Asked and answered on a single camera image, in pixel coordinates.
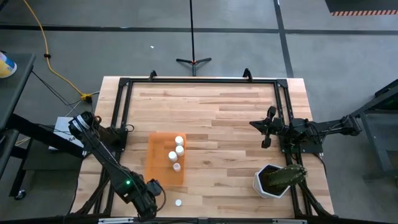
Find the metal pole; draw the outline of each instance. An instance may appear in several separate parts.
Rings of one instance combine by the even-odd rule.
[[[189,8],[191,12],[191,39],[192,39],[192,62],[195,63],[195,42],[193,40],[193,14],[192,14],[192,0],[189,0]]]

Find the green plant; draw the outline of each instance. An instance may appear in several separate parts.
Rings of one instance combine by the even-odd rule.
[[[265,175],[265,184],[270,187],[285,188],[301,183],[307,171],[300,164],[291,164],[277,171]]]

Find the wheel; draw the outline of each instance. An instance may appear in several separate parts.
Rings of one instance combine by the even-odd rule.
[[[20,190],[18,195],[14,197],[15,200],[22,200],[26,196],[25,190]]]

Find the white bottle cap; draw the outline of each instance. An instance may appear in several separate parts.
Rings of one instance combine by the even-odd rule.
[[[175,164],[173,165],[173,169],[174,169],[176,172],[180,172],[180,170],[181,170],[181,165],[180,165],[179,163],[175,163]]]
[[[175,161],[177,161],[177,153],[175,153],[174,151],[171,151],[171,152],[169,152],[169,159],[172,161],[172,162],[175,162]]]
[[[175,137],[175,144],[178,146],[184,145],[184,138],[182,138],[181,136]]]
[[[177,146],[177,147],[175,148],[175,152],[177,153],[177,155],[183,156],[183,155],[184,155],[184,147],[182,147],[182,146]]]
[[[175,205],[178,206],[178,207],[181,206],[182,205],[182,201],[180,199],[177,199],[175,201]]]

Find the tripod base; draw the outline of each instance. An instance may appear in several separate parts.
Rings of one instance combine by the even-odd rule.
[[[195,77],[197,75],[197,65],[200,62],[209,62],[211,61],[211,58],[204,58],[201,60],[194,60],[194,61],[177,58],[176,61],[190,64],[192,66],[192,76]]]

